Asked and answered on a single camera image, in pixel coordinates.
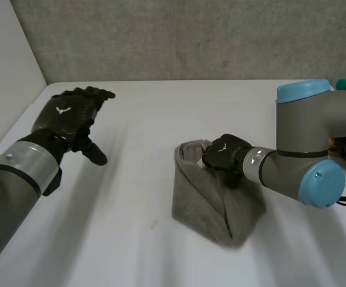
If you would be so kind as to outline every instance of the light blue joint cap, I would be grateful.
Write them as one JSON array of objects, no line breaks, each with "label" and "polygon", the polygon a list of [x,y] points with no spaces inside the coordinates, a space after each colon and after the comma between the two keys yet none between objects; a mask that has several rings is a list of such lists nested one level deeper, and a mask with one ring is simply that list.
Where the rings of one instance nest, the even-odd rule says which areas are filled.
[{"label": "light blue joint cap", "polygon": [[288,103],[305,99],[330,90],[326,79],[310,80],[280,86],[276,92],[276,103]]},{"label": "light blue joint cap", "polygon": [[325,208],[336,203],[345,187],[345,173],[333,160],[313,165],[300,182],[298,199],[305,205]]}]

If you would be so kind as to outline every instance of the black band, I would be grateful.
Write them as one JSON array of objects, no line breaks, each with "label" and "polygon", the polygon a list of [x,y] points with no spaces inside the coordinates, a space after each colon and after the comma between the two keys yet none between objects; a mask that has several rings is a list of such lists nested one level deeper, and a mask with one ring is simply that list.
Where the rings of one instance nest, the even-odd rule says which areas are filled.
[{"label": "black band", "polygon": [[280,151],[277,150],[278,155],[283,157],[298,157],[298,158],[315,158],[315,157],[326,157],[328,155],[328,149],[325,151],[314,151],[314,152],[295,152],[295,151]]},{"label": "black band", "polygon": [[261,184],[262,184],[264,187],[266,187],[266,185],[264,184],[264,182],[263,182],[263,177],[262,177],[263,164],[264,164],[264,162],[266,161],[266,159],[268,159],[268,157],[269,157],[272,153],[274,153],[274,152],[276,152],[276,151],[270,151],[270,152],[268,152],[268,153],[266,154],[266,156],[262,159],[261,164],[259,165],[259,171],[258,171],[258,173],[259,173],[259,180],[261,181]]},{"label": "black band", "polygon": [[24,179],[36,192],[37,196],[40,197],[41,190],[37,182],[33,180],[29,175],[27,175],[25,172],[22,172],[19,169],[15,169],[12,166],[6,166],[5,164],[0,164],[0,170],[4,170],[6,172],[13,173],[14,175],[17,175],[18,177]]}]

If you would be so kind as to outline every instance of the folded cloth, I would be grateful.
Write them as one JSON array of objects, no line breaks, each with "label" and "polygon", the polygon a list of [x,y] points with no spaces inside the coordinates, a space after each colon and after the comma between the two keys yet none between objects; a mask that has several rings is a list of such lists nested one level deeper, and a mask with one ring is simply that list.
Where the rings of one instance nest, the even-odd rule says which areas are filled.
[{"label": "folded cloth", "polygon": [[241,246],[266,211],[260,186],[198,164],[210,141],[186,142],[174,151],[172,216],[222,246]]}]

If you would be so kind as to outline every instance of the gray wall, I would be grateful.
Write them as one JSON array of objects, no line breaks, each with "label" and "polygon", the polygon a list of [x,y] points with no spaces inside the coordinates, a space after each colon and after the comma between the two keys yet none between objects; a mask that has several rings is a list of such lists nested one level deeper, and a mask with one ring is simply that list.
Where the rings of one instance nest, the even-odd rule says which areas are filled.
[{"label": "gray wall", "polygon": [[11,0],[48,83],[346,77],[346,0]]}]

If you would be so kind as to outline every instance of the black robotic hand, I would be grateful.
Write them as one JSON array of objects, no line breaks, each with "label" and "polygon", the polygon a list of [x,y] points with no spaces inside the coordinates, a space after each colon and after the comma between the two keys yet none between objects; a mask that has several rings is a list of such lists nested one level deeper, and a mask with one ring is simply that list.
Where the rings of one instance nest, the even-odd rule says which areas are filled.
[{"label": "black robotic hand", "polygon": [[63,139],[64,152],[81,151],[92,163],[106,164],[107,158],[88,137],[97,112],[104,101],[115,94],[94,87],[76,88],[53,96],[39,114],[32,127],[32,134],[52,133]]},{"label": "black robotic hand", "polygon": [[224,134],[208,146],[202,156],[202,162],[215,170],[222,170],[241,177],[243,160],[252,146],[248,142],[233,135]]}]

